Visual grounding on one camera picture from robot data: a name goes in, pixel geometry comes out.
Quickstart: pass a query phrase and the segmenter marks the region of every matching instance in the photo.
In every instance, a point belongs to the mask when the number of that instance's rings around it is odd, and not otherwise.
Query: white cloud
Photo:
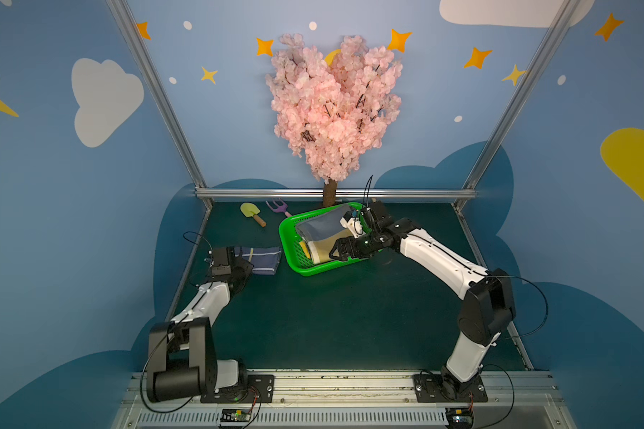
[[[450,23],[549,27],[563,0],[441,0],[439,12]],[[589,12],[594,0],[580,0],[570,25]]]
[[[102,145],[143,102],[141,80],[112,60],[77,60],[71,86],[79,103],[74,128],[89,148]]]

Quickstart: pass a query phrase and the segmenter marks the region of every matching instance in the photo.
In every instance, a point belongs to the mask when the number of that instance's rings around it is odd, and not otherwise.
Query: metal pole
[[[337,189],[337,198],[362,198],[363,189]],[[198,198],[322,198],[322,189],[241,189],[202,188]],[[477,196],[474,189],[370,189],[369,198],[469,200]]]
[[[200,167],[198,167],[196,158],[191,150],[191,146],[186,139],[186,135],[181,129],[179,119],[177,119],[174,109],[170,103],[170,99],[167,97],[167,93],[162,86],[160,76],[155,70],[155,66],[150,59],[150,53],[147,50],[146,44],[141,39],[140,34],[138,34],[136,21],[134,20],[126,0],[108,0],[108,5],[112,11],[114,20],[117,22],[117,25],[126,40],[126,44],[129,46],[131,54],[136,60],[136,64],[138,64],[138,67],[141,70],[143,78],[146,80],[146,84],[152,97],[155,99],[155,103],[157,103],[160,114],[165,120],[167,129],[172,135],[172,140],[174,140],[174,144],[179,150],[181,158],[184,160],[184,164],[191,175],[191,179],[196,184],[197,188],[207,187],[203,174],[200,172]]]
[[[463,185],[463,189],[474,189],[477,186],[479,179],[481,179],[484,171],[489,166],[489,163],[491,163],[498,148],[501,146],[503,139],[506,138],[506,134],[513,126],[516,117],[518,117],[525,105],[525,102],[530,97],[534,86],[539,81],[541,74],[546,70],[551,58],[556,53],[560,42],[563,40],[563,37],[570,28],[570,18],[572,18],[575,8],[579,3],[580,0],[565,0],[560,6],[549,30],[532,57],[530,65],[527,66],[527,73],[522,76],[522,82],[517,86],[517,89],[508,102],[503,115],[498,120],[498,124],[494,128],[491,136],[489,136],[489,140],[484,145],[484,149],[479,155],[477,162],[475,162],[474,167],[472,167],[470,175]],[[466,200],[462,198],[456,201],[456,210],[462,210],[465,202]]]

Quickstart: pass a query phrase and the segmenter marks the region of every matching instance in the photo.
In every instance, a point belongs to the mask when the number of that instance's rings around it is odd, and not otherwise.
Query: painted backdrop
[[[139,75],[104,0],[0,1],[0,428],[110,427],[179,284],[205,206]]]
[[[346,35],[403,48],[393,91],[401,113],[341,187],[363,187],[373,174],[388,188],[460,188],[562,2],[128,3],[209,186],[321,186],[274,135],[265,84],[280,36],[300,33],[325,56]],[[592,4],[585,0],[575,21]],[[435,171],[459,150],[455,164]]]
[[[622,410],[644,408],[644,0],[597,0],[568,31],[477,190],[486,262],[549,298],[533,364],[580,429],[640,425]],[[539,324],[532,287],[516,304],[520,332]]]

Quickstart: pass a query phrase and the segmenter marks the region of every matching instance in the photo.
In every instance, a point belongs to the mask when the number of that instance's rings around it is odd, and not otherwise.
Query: vent grille
[[[190,428],[215,425],[219,413],[200,411],[177,411],[170,414],[142,412],[138,418],[138,428]],[[295,410],[262,410],[259,426],[335,426],[335,425],[447,425],[444,408],[429,410],[406,410],[402,408],[328,408]]]

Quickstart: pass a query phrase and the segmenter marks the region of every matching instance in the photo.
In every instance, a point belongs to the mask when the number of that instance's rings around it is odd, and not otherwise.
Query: wooden handle
[[[264,221],[263,219],[261,219],[258,215],[253,215],[253,219],[255,219],[255,221],[256,221],[257,223],[259,223],[259,224],[260,224],[260,226],[261,226],[261,227],[263,227],[263,228],[265,228],[265,225],[267,225],[267,224],[265,223],[265,221]]]

